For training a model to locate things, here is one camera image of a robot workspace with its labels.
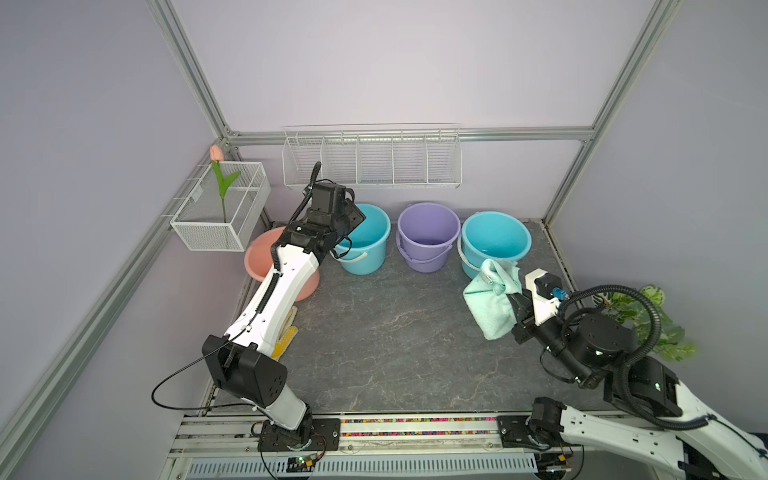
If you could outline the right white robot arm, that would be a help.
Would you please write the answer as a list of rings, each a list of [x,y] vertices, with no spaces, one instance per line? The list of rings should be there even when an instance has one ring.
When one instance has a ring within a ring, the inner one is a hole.
[[[701,401],[652,357],[663,327],[656,303],[621,285],[566,293],[533,285],[509,297],[515,340],[535,339],[580,388],[603,387],[631,426],[538,397],[526,421],[531,445],[590,446],[679,479],[764,479],[767,444]]]

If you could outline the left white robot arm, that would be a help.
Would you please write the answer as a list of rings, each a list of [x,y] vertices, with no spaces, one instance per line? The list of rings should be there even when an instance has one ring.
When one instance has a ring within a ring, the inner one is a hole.
[[[287,368],[272,355],[305,283],[364,220],[350,199],[335,207],[316,200],[270,246],[272,268],[242,314],[202,347],[215,386],[248,402],[295,443],[312,436],[311,409],[287,386]]]

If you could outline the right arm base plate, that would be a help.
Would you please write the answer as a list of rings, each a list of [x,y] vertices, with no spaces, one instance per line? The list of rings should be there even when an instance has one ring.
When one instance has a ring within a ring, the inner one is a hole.
[[[504,448],[546,451],[571,446],[562,436],[564,429],[561,425],[526,415],[500,415],[496,421]]]

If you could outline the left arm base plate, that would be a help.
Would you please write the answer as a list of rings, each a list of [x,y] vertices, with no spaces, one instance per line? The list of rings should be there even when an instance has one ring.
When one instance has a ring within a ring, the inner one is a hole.
[[[273,425],[269,420],[255,429],[254,436],[260,441],[263,452],[288,451],[336,451],[341,440],[341,420],[338,417],[313,418],[304,421],[297,430]]]

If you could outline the purple bucket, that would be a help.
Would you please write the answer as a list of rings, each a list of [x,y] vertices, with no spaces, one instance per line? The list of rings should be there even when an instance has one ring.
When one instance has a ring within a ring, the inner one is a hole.
[[[439,203],[416,203],[398,217],[396,246],[411,269],[434,273],[447,263],[460,229],[452,209]]]

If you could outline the mint green cloth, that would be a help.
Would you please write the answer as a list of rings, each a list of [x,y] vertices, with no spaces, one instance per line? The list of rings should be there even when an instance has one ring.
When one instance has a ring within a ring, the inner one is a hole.
[[[509,295],[521,292],[516,262],[482,262],[477,275],[463,290],[463,299],[486,340],[497,340],[511,332],[517,319]]]

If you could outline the pink plastic bucket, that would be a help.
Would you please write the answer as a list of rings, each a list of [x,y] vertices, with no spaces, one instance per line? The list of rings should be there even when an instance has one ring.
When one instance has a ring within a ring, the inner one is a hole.
[[[244,265],[248,274],[259,282],[263,282],[273,267],[270,254],[271,246],[279,239],[284,227],[278,227],[260,234],[248,247],[245,253]],[[296,301],[308,299],[318,288],[320,273],[315,271],[301,288]]]

